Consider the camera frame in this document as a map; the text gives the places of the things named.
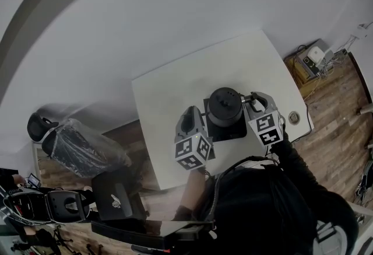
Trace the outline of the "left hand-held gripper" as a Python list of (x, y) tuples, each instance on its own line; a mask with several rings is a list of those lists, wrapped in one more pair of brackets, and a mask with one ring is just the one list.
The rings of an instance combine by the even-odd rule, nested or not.
[(202, 132), (205, 131), (203, 115), (196, 106), (189, 106), (176, 126), (176, 135), (196, 134), (177, 141), (175, 146), (175, 161), (185, 170), (195, 170), (205, 167), (213, 150), (212, 143)]

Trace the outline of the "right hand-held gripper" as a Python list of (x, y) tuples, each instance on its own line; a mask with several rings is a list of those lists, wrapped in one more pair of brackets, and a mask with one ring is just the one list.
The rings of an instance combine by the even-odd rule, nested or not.
[[(273, 98), (263, 92), (251, 92), (252, 100), (244, 103), (247, 115), (249, 117), (248, 125), (256, 135), (262, 146), (276, 144), (283, 140), (283, 122), (282, 116), (276, 109), (276, 103)], [(258, 113), (254, 106), (258, 102), (262, 106), (262, 111), (272, 111), (258, 118)]]

